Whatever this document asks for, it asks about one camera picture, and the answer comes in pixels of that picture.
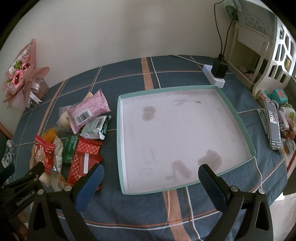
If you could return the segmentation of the small cream cake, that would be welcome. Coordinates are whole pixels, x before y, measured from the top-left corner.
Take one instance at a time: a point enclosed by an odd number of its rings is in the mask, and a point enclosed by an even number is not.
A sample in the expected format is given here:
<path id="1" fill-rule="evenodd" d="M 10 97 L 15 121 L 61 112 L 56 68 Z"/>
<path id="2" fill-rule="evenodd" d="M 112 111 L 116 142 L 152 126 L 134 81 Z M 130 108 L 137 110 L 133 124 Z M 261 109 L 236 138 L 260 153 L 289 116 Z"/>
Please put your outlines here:
<path id="1" fill-rule="evenodd" d="M 47 172 L 44 172 L 40 177 L 39 180 L 46 186 L 51 186 L 51 175 Z"/>

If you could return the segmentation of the dark red wafer packet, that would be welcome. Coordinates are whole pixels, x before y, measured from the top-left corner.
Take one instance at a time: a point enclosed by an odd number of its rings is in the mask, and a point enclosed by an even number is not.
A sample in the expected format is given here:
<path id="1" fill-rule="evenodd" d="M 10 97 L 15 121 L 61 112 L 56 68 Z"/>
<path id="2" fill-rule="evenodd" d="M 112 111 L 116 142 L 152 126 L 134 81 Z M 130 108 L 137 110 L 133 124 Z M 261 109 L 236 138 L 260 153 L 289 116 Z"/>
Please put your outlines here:
<path id="1" fill-rule="evenodd" d="M 100 154 L 87 154 L 76 151 L 68 176 L 68 185 L 73 186 L 79 178 L 85 176 L 96 163 L 101 163 L 103 157 Z"/>

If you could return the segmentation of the dark green snack packet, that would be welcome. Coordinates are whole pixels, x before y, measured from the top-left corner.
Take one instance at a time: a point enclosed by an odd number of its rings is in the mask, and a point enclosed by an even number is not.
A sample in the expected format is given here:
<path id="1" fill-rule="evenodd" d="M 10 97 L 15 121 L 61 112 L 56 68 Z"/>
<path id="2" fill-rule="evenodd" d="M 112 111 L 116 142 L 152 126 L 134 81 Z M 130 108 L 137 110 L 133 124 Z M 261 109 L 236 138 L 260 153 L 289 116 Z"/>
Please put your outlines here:
<path id="1" fill-rule="evenodd" d="M 63 164 L 69 165 L 72 163 L 77 144 L 78 144 L 78 136 L 67 137 L 66 143 L 63 147 L 63 152 L 62 152 Z"/>

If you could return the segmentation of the red patterned packet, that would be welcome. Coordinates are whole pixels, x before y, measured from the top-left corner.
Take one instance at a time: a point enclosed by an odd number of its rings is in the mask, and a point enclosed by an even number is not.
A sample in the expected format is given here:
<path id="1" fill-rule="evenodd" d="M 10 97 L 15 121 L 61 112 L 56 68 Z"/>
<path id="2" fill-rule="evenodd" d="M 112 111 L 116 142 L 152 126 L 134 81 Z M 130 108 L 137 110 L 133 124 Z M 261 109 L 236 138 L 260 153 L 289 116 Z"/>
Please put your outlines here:
<path id="1" fill-rule="evenodd" d="M 103 141 L 101 140 L 91 140 L 78 137 L 76 151 L 87 154 L 99 154 L 102 145 Z"/>

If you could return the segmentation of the white grey snack packet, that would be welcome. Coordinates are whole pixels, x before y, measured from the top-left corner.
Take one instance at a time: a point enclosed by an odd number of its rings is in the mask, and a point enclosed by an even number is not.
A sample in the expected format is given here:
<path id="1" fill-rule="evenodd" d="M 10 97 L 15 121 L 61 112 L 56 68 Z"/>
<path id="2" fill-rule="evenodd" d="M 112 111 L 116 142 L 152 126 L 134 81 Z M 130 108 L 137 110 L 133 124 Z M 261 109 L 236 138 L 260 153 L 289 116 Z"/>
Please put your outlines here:
<path id="1" fill-rule="evenodd" d="M 63 158 L 62 158 L 63 143 L 58 137 L 55 137 L 53 144 L 55 145 L 53 170 L 54 170 L 54 172 L 61 174 L 62 160 L 63 160 Z"/>

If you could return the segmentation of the red peanut snack bag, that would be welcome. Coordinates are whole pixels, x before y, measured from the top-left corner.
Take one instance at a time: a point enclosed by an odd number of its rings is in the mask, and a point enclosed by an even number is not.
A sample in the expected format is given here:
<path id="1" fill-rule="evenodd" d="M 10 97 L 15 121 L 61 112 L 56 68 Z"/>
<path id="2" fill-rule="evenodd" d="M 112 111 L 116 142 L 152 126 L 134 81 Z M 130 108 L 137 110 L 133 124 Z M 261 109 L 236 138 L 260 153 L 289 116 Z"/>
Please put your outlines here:
<path id="1" fill-rule="evenodd" d="M 54 150 L 54 144 L 45 141 L 38 135 L 35 135 L 33 158 L 34 165 L 38 162 L 42 162 L 44 164 L 45 171 L 51 173 L 53 171 Z"/>

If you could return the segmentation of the pale green snack packet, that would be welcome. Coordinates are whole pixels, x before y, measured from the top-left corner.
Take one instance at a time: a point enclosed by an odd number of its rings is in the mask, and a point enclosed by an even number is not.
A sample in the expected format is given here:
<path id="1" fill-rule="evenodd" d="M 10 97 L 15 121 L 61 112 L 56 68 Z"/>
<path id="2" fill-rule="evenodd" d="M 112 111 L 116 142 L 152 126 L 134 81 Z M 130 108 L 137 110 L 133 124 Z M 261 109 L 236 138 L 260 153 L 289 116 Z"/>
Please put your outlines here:
<path id="1" fill-rule="evenodd" d="M 110 120 L 110 115 L 100 115 L 96 117 L 83 127 L 80 136 L 89 140 L 104 140 Z"/>

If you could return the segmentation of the orange soft bread packet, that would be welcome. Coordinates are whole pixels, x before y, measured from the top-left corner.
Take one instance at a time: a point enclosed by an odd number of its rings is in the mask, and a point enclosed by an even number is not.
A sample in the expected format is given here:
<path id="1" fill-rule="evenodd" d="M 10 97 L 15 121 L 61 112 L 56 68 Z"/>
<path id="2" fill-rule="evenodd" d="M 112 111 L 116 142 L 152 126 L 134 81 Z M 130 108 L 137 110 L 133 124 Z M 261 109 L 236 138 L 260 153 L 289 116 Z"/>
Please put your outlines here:
<path id="1" fill-rule="evenodd" d="M 59 131 L 56 128 L 47 129 L 41 136 L 44 141 L 53 144 L 56 137 L 59 137 Z"/>

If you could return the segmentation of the crumpled patterned paper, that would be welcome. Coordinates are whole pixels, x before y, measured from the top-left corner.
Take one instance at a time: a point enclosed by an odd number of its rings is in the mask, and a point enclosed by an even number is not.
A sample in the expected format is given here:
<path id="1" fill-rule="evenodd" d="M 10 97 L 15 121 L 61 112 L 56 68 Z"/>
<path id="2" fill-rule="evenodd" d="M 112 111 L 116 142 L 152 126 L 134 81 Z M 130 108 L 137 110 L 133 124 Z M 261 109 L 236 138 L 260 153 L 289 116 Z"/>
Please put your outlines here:
<path id="1" fill-rule="evenodd" d="M 12 140 L 7 140 L 6 150 L 1 160 L 4 168 L 7 168 L 10 164 L 15 163 L 15 144 Z"/>

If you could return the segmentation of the clear wrapped white bun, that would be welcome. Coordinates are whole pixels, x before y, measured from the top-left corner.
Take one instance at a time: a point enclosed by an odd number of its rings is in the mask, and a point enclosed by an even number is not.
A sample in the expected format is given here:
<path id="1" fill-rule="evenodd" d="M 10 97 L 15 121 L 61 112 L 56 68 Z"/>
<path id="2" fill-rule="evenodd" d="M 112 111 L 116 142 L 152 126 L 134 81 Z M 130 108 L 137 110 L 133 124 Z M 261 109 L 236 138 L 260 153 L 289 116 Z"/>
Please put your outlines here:
<path id="1" fill-rule="evenodd" d="M 66 132 L 72 131 L 68 117 L 68 110 L 75 106 L 76 104 L 59 107 L 59 118 L 56 123 L 58 130 Z"/>

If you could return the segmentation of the black smartphone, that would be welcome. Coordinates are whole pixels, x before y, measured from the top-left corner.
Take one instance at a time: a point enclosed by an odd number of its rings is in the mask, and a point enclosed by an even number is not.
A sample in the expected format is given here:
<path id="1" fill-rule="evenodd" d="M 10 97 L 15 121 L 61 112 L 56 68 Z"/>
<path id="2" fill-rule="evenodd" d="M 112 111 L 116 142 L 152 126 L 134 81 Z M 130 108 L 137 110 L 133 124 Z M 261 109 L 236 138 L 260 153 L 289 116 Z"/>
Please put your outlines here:
<path id="1" fill-rule="evenodd" d="M 264 114 L 267 125 L 269 146 L 273 150 L 279 150 L 281 148 L 280 124 L 274 102 L 267 99 L 264 100 Z"/>

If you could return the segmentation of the pink snack packet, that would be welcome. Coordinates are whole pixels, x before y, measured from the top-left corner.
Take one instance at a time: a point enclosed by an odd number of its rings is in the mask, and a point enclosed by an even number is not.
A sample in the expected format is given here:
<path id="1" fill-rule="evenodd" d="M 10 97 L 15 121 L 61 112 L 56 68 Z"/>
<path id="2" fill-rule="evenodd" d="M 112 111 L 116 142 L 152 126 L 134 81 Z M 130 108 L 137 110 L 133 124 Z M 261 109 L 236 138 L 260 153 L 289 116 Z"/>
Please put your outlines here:
<path id="1" fill-rule="evenodd" d="M 79 130 L 101 114 L 111 112 L 102 90 L 76 106 L 67 109 L 71 130 L 77 134 Z"/>

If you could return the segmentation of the beige toast bread packet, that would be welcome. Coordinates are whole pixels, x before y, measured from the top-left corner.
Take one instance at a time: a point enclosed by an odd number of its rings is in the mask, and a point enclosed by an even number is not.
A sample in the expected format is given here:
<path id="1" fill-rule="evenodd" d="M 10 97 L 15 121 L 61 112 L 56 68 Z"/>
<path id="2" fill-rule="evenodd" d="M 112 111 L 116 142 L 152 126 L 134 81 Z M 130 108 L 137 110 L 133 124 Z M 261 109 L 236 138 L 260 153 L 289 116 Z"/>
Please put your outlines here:
<path id="1" fill-rule="evenodd" d="M 90 97 L 93 97 L 93 94 L 91 92 L 88 92 L 87 95 L 84 97 L 83 101 L 89 99 Z"/>

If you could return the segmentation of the pink paper flower bouquet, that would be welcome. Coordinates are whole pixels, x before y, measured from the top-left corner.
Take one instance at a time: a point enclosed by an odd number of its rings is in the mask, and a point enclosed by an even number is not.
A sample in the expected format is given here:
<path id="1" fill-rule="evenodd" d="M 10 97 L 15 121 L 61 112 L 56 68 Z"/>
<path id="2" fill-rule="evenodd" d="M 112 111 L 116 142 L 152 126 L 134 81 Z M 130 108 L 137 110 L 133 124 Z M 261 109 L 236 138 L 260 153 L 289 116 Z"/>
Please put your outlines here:
<path id="1" fill-rule="evenodd" d="M 39 105 L 49 90 L 44 80 L 49 71 L 49 67 L 37 67 L 36 39 L 32 39 L 6 72 L 7 80 L 1 87 L 6 92 L 3 102 L 21 110 Z"/>

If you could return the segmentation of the black power adapter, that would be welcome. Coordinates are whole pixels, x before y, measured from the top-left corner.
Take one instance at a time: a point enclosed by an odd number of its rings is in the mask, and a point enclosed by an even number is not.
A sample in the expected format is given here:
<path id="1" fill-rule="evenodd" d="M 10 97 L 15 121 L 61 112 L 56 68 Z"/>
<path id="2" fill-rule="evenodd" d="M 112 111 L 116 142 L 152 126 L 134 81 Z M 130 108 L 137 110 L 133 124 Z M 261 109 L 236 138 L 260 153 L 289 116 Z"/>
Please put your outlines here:
<path id="1" fill-rule="evenodd" d="M 214 58 L 211 73 L 215 78 L 223 79 L 228 70 L 228 66 L 224 55 L 219 54 L 217 58 Z"/>

